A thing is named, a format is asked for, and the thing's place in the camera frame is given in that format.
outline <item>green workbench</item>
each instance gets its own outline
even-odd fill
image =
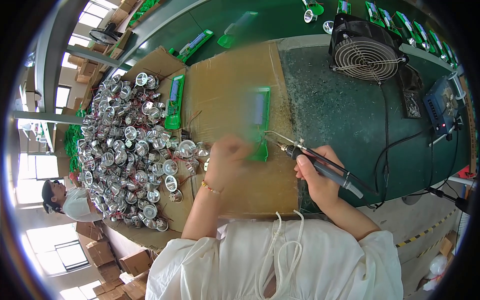
[[[160,6],[148,18],[148,22],[134,29],[135,35],[128,41],[124,58],[126,65],[136,61],[162,45],[166,48],[181,49],[186,43],[205,29],[215,36],[198,49],[187,61],[188,65],[210,58],[225,51],[216,43],[224,30],[235,22],[245,11],[259,13],[238,44],[261,42],[291,36],[324,34],[322,24],[333,20],[337,0],[323,1],[325,12],[317,21],[307,24],[303,21],[305,11],[301,0],[210,0],[190,12],[180,15],[153,33],[145,43],[133,50],[142,35],[150,33],[156,24],[171,17],[194,0],[177,0]],[[350,0],[352,14],[367,19],[365,1]],[[378,0],[376,5],[390,12],[399,10],[413,21],[421,23],[428,31],[435,31],[443,39],[443,31],[427,15],[410,4],[397,0]],[[382,92],[376,83],[370,83],[336,74],[328,69],[330,56],[328,47],[309,47],[281,51],[283,71],[292,107],[292,122],[296,138],[304,138],[306,145],[315,147],[330,144],[346,168],[374,187],[374,164],[379,153],[385,148],[385,108]],[[410,57],[410,64],[421,74],[425,89],[442,75],[449,73],[432,62]],[[413,135],[429,126],[426,113],[421,120],[402,118],[400,94],[393,79],[384,84],[389,111],[389,142]],[[428,186],[432,169],[431,149],[428,143],[431,132],[402,143],[389,151],[390,176],[387,200],[407,195]],[[458,151],[454,172],[468,164],[468,127],[458,135]],[[454,161],[456,136],[453,141],[445,139],[433,148],[433,183],[447,178]],[[380,193],[383,194],[385,180],[378,175]],[[299,184],[299,200],[302,212],[317,212],[318,209],[308,198],[303,182]],[[364,205],[351,193],[341,191],[340,196],[354,206]],[[380,198],[365,193],[367,201],[378,203]]]

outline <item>fan grille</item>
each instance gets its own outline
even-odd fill
[[[388,46],[367,37],[348,37],[338,43],[335,54],[337,68],[344,74],[372,81],[386,80],[398,71],[397,54]]]

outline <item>bracelet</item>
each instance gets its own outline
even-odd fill
[[[203,186],[203,187],[206,187],[209,191],[213,192],[214,194],[220,194],[219,191],[214,190],[214,189],[212,189],[211,187],[209,187],[208,184],[206,184],[206,182],[205,182],[204,180],[202,180],[202,186]]]

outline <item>drawstring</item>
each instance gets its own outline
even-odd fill
[[[299,215],[300,218],[301,218],[299,235],[298,235],[297,240],[292,240],[292,241],[285,242],[280,247],[280,249],[278,250],[278,253],[277,253],[278,277],[277,277],[277,283],[276,283],[277,289],[276,289],[275,294],[273,294],[273,296],[270,299],[276,299],[277,297],[280,297],[280,296],[283,295],[283,293],[285,293],[286,289],[288,288],[288,284],[289,284],[290,279],[292,277],[293,271],[295,270],[295,267],[297,266],[297,264],[300,260],[300,257],[301,257],[302,245],[300,244],[300,239],[301,239],[301,236],[302,236],[302,233],[303,233],[303,225],[305,223],[305,219],[303,218],[303,215],[301,213],[299,213],[298,211],[293,210],[293,212],[296,213],[297,215]],[[275,272],[273,272],[272,274],[270,274],[267,281],[262,281],[262,278],[266,278],[266,272],[268,272],[270,270],[270,266],[267,265],[267,263],[268,263],[269,257],[274,255],[273,250],[274,250],[275,242],[276,242],[276,240],[278,238],[278,235],[280,234],[280,231],[282,229],[282,217],[280,216],[280,214],[278,212],[276,212],[275,214],[278,216],[278,221],[279,221],[278,229],[272,237],[272,241],[270,242],[270,246],[268,247],[268,251],[267,251],[267,254],[265,255],[264,262],[260,266],[260,269],[257,270],[257,272],[255,272],[255,282],[257,283],[255,285],[255,295],[257,296],[258,300],[265,300],[266,299],[265,296],[264,296],[265,286],[268,284],[268,282],[273,278],[273,276],[275,274]],[[290,269],[288,270],[287,275],[284,277],[283,276],[284,270],[282,268],[282,265],[280,263],[279,258],[280,258],[280,254],[282,253],[282,251],[286,250],[287,245],[289,245],[289,244],[295,244],[295,252],[293,253],[292,263],[291,263]]]

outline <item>yellow-black warning tape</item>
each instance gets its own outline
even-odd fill
[[[410,242],[413,242],[414,240],[418,239],[419,237],[422,237],[424,236],[425,234],[429,233],[430,231],[432,231],[435,227],[439,226],[440,224],[442,224],[443,222],[445,222],[445,220],[448,219],[449,216],[453,215],[453,213],[456,211],[456,209],[454,209],[451,213],[449,213],[446,217],[444,217],[443,219],[441,219],[440,221],[438,221],[438,223],[436,223],[435,225],[433,225],[432,227],[428,228],[427,230],[425,230],[424,232],[421,232],[420,234],[417,234],[416,236],[414,236],[413,238],[410,238],[406,241],[403,241],[397,245],[395,245],[397,248],[399,247],[402,247],[402,246],[405,246],[407,245],[408,243]]]
[[[446,235],[444,237],[442,237],[441,239],[439,239],[435,244],[433,244],[432,246],[428,247],[427,250],[425,250],[424,252],[420,253],[419,255],[417,255],[417,258],[419,258],[420,256],[424,255],[425,253],[427,253],[428,251],[430,251],[433,247],[435,247],[436,245],[438,245],[438,243],[440,243],[441,241],[444,240],[444,238],[446,237]]]

